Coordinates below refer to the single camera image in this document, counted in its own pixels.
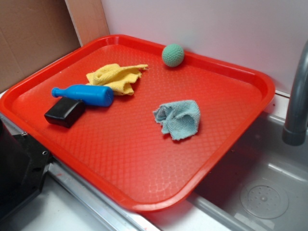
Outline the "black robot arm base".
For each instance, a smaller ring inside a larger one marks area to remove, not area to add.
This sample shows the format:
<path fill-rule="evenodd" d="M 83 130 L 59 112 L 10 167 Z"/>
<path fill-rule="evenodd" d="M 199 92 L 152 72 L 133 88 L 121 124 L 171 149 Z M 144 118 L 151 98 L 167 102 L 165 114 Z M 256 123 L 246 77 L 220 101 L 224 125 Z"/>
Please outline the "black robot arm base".
<path fill-rule="evenodd" d="M 12 135 L 0 123 L 1 221 L 41 193 L 50 159 L 50 151 L 31 135 Z"/>

